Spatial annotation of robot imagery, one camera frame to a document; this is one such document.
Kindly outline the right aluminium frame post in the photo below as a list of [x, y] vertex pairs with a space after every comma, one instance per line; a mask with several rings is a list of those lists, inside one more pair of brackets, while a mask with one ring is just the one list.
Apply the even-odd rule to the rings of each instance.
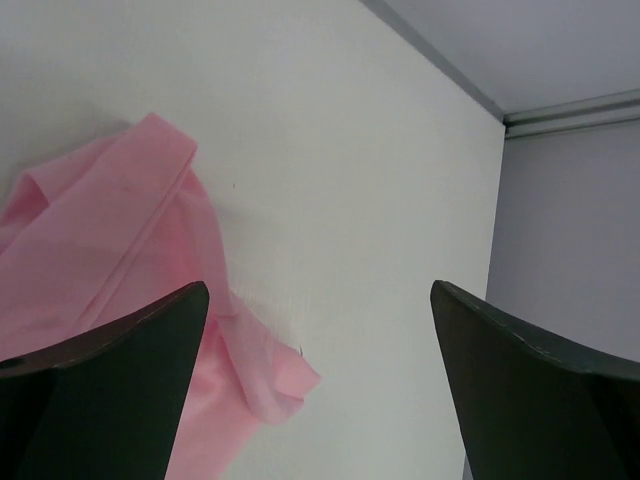
[[509, 138], [639, 117], [636, 1], [368, 1]]

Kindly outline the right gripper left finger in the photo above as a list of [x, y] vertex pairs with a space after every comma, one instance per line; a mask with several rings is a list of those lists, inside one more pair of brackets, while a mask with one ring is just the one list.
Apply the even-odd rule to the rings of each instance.
[[162, 479], [209, 305], [202, 282], [1, 363], [4, 479]]

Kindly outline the light pink t shirt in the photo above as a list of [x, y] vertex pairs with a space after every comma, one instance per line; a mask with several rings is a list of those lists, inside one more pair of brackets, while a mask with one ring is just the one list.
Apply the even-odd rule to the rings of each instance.
[[196, 142], [150, 114], [26, 170], [1, 215], [1, 355], [30, 353], [203, 282], [210, 301], [168, 465], [217, 479], [265, 423], [288, 420], [318, 374], [231, 291]]

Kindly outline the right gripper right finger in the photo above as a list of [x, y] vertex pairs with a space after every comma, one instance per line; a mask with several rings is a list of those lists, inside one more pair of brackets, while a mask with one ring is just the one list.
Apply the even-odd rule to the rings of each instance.
[[639, 365], [511, 316], [458, 286], [430, 292], [476, 479], [636, 479]]

